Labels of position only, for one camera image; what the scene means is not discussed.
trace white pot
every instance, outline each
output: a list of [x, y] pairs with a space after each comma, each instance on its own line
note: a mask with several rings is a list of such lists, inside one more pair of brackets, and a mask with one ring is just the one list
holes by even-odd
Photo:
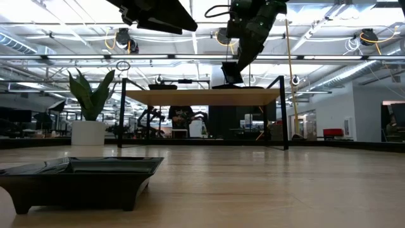
[[74, 121], [72, 125], [72, 146], [104, 145], [106, 124], [97, 121]]

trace light wood floor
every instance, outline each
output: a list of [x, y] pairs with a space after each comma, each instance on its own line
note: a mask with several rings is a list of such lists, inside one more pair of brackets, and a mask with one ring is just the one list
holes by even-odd
[[405, 155], [339, 148], [143, 146], [0, 151], [0, 168], [64, 156], [164, 156], [133, 212], [33, 207], [0, 188], [0, 227], [299, 227], [405, 225]]

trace white wall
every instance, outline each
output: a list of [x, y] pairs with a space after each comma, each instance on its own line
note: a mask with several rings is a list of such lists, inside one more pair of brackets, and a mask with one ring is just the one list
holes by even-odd
[[[332, 91], [332, 94], [318, 94], [311, 98], [310, 103], [299, 103], [298, 113], [316, 111], [316, 133], [318, 137], [323, 136], [323, 129], [344, 129], [344, 119], [352, 117], [353, 139], [356, 140], [352, 83], [346, 84], [344, 88], [329, 91]], [[291, 115], [294, 115], [294, 109], [287, 108], [287, 116]], [[280, 109], [277, 111], [277, 117], [281, 117]]]
[[29, 93], [28, 99], [22, 98], [19, 94], [0, 94], [0, 107], [21, 110], [43, 112], [57, 101], [60, 101], [60, 99], [43, 97], [35, 93]]
[[[391, 89], [405, 96], [398, 88]], [[354, 86], [353, 93], [358, 141], [381, 142], [382, 101], [403, 101], [404, 98], [386, 87]]]

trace snake plant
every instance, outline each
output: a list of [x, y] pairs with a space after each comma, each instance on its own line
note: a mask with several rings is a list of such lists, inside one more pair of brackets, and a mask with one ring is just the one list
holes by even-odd
[[79, 102], [84, 118], [87, 121], [96, 121], [104, 108], [106, 100], [110, 96], [108, 86], [114, 79], [115, 70], [108, 72], [103, 82], [94, 91], [92, 91], [89, 82], [80, 70], [76, 70], [78, 72], [76, 79], [69, 72], [70, 92], [72, 92]]

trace potted plant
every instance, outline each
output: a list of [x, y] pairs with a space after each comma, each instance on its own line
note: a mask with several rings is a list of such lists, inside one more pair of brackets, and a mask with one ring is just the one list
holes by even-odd
[[72, 92], [79, 102], [86, 121], [73, 122], [72, 145], [104, 145], [106, 125], [103, 122], [97, 122], [97, 117], [103, 110], [104, 104], [110, 96], [108, 86], [114, 79], [115, 71], [112, 70], [108, 72], [103, 82], [93, 91], [80, 70], [76, 70], [78, 72], [76, 79], [74, 79], [69, 72], [70, 92]]

